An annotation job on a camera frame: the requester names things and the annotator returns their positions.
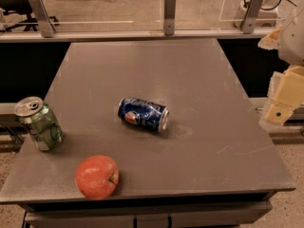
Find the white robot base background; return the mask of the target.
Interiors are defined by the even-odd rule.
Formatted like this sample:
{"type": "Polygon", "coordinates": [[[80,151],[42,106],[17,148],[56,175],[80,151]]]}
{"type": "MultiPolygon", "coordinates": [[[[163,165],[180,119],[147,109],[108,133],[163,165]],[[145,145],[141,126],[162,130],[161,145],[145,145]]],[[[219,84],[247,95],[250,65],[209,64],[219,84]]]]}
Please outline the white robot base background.
{"type": "MultiPolygon", "coordinates": [[[[278,19],[278,6],[282,0],[263,0],[258,12],[256,25],[258,27],[274,27],[278,19]]],[[[235,16],[234,26],[240,28],[250,1],[241,1],[235,16]]]]}

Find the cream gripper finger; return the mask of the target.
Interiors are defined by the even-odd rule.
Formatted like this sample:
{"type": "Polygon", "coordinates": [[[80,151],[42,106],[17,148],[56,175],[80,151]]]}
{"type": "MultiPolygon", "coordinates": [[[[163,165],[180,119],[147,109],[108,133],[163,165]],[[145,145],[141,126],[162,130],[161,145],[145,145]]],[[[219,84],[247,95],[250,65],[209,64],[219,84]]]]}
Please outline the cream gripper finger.
{"type": "Polygon", "coordinates": [[[261,38],[257,46],[259,48],[263,48],[267,50],[278,49],[280,32],[281,32],[281,27],[275,28],[272,32],[261,38]]]}
{"type": "Polygon", "coordinates": [[[289,66],[271,77],[260,125],[282,126],[304,103],[304,66],[289,66]]]}

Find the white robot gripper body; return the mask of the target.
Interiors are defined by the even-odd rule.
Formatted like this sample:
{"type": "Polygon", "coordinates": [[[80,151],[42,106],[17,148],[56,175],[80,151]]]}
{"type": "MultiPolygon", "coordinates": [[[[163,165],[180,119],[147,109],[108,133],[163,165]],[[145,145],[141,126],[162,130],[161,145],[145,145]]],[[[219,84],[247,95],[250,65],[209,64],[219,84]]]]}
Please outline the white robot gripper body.
{"type": "Polygon", "coordinates": [[[296,7],[282,25],[278,56],[290,65],[304,65],[304,8],[296,7]]]}

